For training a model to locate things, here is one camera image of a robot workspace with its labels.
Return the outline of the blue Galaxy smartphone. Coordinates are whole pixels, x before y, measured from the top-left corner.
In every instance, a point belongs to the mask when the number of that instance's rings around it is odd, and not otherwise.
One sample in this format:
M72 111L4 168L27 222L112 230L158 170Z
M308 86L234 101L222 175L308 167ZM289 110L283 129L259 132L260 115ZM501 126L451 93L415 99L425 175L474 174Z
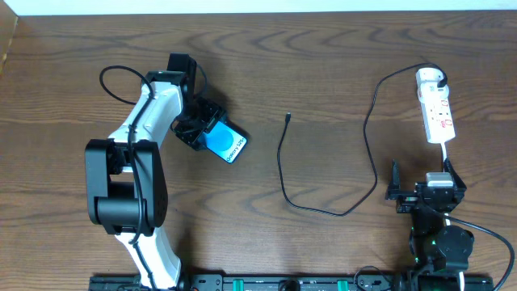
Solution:
M201 134L201 141L217 157L232 164L237 161L240 153L245 149L248 139L229 120L219 120L208 133Z

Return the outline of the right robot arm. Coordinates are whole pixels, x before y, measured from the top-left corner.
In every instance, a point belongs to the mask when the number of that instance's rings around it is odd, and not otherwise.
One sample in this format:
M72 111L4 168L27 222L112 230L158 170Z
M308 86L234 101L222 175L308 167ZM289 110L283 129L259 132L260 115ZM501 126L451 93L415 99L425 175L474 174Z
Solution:
M466 185L449 160L443 170L429 172L414 190L403 190L399 167L392 162L392 175L385 198L396 202L396 212L411 216L409 237L414 266L398 273L393 290L460 290L460 274L469 267L473 251L472 232L446 223L447 215L464 198Z

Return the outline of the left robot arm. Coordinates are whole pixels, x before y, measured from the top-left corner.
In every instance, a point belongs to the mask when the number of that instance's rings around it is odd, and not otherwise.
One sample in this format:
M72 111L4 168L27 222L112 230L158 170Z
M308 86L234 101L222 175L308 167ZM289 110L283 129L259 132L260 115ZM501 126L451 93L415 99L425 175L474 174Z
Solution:
M85 148L88 216L124 244L140 272L139 289L190 288L162 226L168 192L160 147L173 124L185 137L211 131L224 115L195 92L198 69L186 53L171 53L165 70L137 73L141 96L127 119Z

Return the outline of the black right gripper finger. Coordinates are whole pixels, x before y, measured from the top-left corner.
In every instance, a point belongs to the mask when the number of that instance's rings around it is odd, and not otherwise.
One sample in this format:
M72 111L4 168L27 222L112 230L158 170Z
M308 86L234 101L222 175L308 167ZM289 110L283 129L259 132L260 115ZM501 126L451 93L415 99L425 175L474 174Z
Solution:
M452 180L457 187L464 187L465 183L461 177L454 170L452 163L449 158L445 158L443 161L443 170L452 176Z
M389 194L394 194L401 189L400 174L397 161L392 161L392 174L389 182Z

